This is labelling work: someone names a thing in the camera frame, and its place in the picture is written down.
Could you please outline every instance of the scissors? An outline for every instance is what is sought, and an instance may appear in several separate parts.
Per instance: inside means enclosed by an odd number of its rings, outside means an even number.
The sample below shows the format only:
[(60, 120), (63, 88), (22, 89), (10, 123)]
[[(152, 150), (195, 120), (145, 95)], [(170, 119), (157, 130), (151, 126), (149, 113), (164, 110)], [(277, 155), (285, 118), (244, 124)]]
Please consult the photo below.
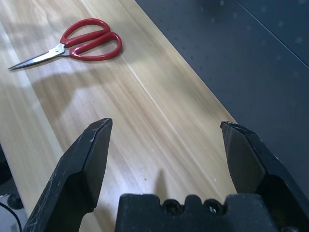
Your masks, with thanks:
[[(94, 31), (91, 33), (87, 33), (84, 35), (79, 35), (73, 38), (69, 38), (68, 36), (72, 34), (78, 28), (81, 28), (86, 25), (98, 25), (103, 27), (103, 30)], [(108, 41), (116, 40), (117, 47), (111, 51), (110, 53), (99, 55), (99, 56), (82, 56), (81, 53), (88, 51), (94, 47), (97, 47), (101, 44), (104, 44)], [(15, 70), (24, 68), (30, 65), (38, 64), (56, 57), (70, 57), (73, 59), (84, 60), (84, 61), (101, 61), (106, 59), (111, 59), (117, 56), (122, 49), (122, 41), (115, 32), (111, 32), (111, 28), (107, 25), (107, 23), (102, 20), (96, 18), (88, 18), (83, 19), (71, 27), (69, 27), (60, 39), (60, 43), (53, 49), (49, 50), (46, 53), (43, 53), (37, 57), (28, 59), (24, 62), (16, 64), (9, 68), (9, 70)]]

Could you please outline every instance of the dark gray surface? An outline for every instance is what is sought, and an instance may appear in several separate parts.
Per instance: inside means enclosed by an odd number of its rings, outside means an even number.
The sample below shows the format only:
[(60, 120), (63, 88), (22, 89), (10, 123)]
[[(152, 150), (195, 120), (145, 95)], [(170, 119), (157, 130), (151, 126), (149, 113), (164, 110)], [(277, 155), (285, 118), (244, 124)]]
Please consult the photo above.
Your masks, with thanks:
[(309, 197), (309, 0), (137, 3)]

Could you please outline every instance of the black cable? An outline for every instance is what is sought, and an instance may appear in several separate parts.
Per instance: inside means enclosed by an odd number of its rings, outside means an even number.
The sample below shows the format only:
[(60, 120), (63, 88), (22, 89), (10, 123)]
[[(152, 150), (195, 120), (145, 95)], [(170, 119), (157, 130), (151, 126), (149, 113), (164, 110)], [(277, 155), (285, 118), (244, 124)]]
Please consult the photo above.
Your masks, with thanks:
[(9, 207), (7, 207), (5, 204), (3, 204), (3, 203), (1, 203), (1, 202), (0, 202), (0, 206), (2, 206), (3, 208), (5, 208), (7, 211), (9, 211), (9, 212), (14, 216), (14, 218), (15, 218), (16, 221), (17, 221), (18, 227), (19, 227), (19, 232), (21, 232), (21, 231), (22, 231), (22, 229), (21, 229), (21, 223), (20, 223), (20, 220), (19, 220), (18, 216), (16, 215), (16, 213), (15, 213), (12, 209), (10, 209)]

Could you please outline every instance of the light wood surface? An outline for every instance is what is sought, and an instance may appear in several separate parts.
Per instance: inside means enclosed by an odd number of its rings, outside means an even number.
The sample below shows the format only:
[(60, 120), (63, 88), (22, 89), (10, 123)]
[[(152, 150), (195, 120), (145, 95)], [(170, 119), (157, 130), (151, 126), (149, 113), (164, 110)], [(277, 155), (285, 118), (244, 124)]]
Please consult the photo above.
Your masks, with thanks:
[[(90, 17), (122, 37), (120, 56), (7, 70)], [(63, 152), (104, 117), (113, 118), (106, 174), (80, 231), (113, 231), (123, 193), (181, 203), (235, 193), (220, 130), (233, 118), (134, 0), (0, 1), (0, 71), (0, 141), (28, 214)]]

